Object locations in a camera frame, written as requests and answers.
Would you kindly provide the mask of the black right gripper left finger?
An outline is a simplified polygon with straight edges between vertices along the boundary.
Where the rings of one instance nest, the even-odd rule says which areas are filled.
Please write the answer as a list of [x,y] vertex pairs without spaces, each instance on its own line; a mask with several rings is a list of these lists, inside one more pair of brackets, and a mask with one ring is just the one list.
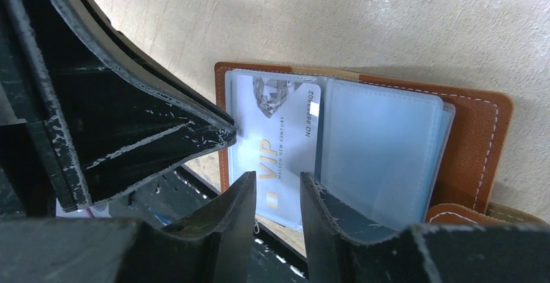
[[199,282],[204,251],[138,219],[1,222],[2,282]]

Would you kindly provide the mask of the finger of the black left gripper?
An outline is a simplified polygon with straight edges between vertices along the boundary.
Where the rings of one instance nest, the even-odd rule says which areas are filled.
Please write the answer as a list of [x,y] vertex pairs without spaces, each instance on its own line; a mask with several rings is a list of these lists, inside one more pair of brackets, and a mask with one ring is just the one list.
[[2,208],[104,204],[235,140],[94,0],[1,0]]

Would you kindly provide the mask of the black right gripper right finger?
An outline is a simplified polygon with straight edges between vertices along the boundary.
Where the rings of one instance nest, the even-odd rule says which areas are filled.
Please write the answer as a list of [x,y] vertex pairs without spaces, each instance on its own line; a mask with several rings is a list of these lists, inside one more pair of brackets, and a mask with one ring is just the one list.
[[548,282],[549,227],[413,224],[394,231],[333,196],[310,173],[300,201],[311,282]]

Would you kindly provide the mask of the brown leather card holder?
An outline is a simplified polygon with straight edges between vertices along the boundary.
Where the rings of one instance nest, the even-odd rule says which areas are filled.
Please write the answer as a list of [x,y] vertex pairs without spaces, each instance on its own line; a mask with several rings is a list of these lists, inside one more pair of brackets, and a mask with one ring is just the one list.
[[502,148],[514,105],[504,93],[460,88],[338,69],[237,62],[215,64],[216,104],[226,108],[228,71],[250,69],[328,76],[376,86],[437,95],[456,108],[455,119],[427,211],[428,223],[542,223],[525,212],[491,203]]

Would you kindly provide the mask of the white VIP credit card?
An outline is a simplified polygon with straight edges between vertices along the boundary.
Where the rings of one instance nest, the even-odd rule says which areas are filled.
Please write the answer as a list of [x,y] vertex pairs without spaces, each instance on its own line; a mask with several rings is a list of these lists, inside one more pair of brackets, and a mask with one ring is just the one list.
[[300,174],[315,169],[322,88],[312,76],[233,69],[226,109],[237,140],[228,181],[256,173],[256,214],[302,230]]

